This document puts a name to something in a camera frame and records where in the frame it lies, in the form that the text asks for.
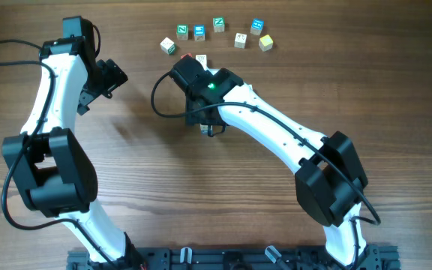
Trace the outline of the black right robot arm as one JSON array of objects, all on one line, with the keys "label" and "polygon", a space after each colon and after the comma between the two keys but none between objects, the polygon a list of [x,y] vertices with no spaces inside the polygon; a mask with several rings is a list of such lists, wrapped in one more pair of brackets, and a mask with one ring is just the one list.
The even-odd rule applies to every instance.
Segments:
[{"label": "black right robot arm", "polygon": [[282,160],[295,177],[298,204],[324,229],[327,254],[340,266],[358,267],[366,247],[359,213],[368,204],[368,178],[351,139],[293,121],[227,69],[198,67],[173,79],[195,105],[186,108],[188,115],[237,128]]}]

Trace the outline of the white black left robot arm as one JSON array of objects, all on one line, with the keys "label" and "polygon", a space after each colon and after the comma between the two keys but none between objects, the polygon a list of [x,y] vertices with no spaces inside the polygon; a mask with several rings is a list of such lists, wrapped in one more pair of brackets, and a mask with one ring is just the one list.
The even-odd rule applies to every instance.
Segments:
[{"label": "white black left robot arm", "polygon": [[[8,174],[1,207],[8,223],[20,230],[64,224],[85,246],[94,269],[141,269],[146,262],[97,199],[95,168],[74,135],[81,93],[104,89],[105,62],[95,60],[93,42],[69,37],[40,48],[41,80],[33,109],[20,134],[1,147]],[[9,182],[26,207],[49,220],[41,225],[17,223],[8,211]]]}]

